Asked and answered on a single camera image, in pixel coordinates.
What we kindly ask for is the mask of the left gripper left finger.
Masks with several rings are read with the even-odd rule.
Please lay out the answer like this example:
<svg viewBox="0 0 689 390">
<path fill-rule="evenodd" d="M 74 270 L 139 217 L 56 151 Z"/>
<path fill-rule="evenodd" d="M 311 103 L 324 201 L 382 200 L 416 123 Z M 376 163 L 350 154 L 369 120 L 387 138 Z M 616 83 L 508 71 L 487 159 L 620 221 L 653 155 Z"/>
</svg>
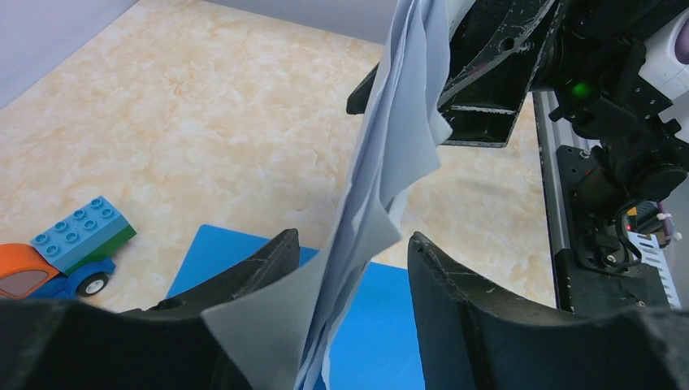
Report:
<svg viewBox="0 0 689 390">
<path fill-rule="evenodd" d="M 4 389 L 247 389 L 203 310 L 273 284 L 298 267 L 286 229 L 250 256 L 147 310 L 115 314 L 76 300 L 3 301 Z"/>
</svg>

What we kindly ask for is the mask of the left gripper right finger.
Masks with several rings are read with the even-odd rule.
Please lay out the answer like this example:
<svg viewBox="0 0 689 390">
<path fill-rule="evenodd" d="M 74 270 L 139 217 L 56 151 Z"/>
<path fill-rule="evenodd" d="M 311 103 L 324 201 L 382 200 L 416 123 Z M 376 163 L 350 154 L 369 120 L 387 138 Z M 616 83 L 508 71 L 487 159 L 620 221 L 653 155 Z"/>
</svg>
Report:
<svg viewBox="0 0 689 390">
<path fill-rule="evenodd" d="M 688 314 L 587 318 L 511 292 L 415 232 L 407 269 L 428 389 L 685 389 Z"/>
</svg>

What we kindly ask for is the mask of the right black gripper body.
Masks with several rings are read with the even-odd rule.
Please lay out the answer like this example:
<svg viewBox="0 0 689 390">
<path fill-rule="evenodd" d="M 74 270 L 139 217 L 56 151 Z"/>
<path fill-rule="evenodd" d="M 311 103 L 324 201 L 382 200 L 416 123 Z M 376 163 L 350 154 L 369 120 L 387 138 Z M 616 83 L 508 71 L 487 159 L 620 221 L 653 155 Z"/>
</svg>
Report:
<svg viewBox="0 0 689 390">
<path fill-rule="evenodd" d="M 688 176 L 688 91 L 674 101 L 641 78 L 644 42 L 688 9 L 685 1 L 573 1 L 538 86 L 628 200 L 666 199 Z"/>
</svg>

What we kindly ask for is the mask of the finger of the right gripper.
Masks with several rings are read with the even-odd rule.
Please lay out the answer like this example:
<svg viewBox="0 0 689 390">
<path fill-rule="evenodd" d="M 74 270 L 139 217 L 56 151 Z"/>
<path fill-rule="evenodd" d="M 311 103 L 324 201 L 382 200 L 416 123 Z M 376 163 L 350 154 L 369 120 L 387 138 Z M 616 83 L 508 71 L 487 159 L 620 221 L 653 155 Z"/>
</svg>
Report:
<svg viewBox="0 0 689 390">
<path fill-rule="evenodd" d="M 362 115 L 365 113 L 378 68 L 379 65 L 376 64 L 348 96 L 345 107 L 348 115 Z"/>
<path fill-rule="evenodd" d="M 553 1 L 476 1 L 450 41 L 446 145 L 504 147 L 551 33 Z"/>
</svg>

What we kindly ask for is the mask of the printed paper sheet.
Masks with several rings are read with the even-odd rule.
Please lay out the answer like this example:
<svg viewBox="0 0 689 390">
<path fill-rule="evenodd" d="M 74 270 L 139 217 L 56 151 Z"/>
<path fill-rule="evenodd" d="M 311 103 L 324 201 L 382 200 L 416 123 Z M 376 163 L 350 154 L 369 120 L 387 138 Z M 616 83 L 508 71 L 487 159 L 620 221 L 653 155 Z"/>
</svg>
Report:
<svg viewBox="0 0 689 390">
<path fill-rule="evenodd" d="M 469 1 L 400 1 L 327 243 L 304 266 L 203 311 L 254 389 L 311 389 L 371 259 L 396 244 L 410 185 L 440 167 L 451 129 L 438 111 L 451 32 Z"/>
</svg>

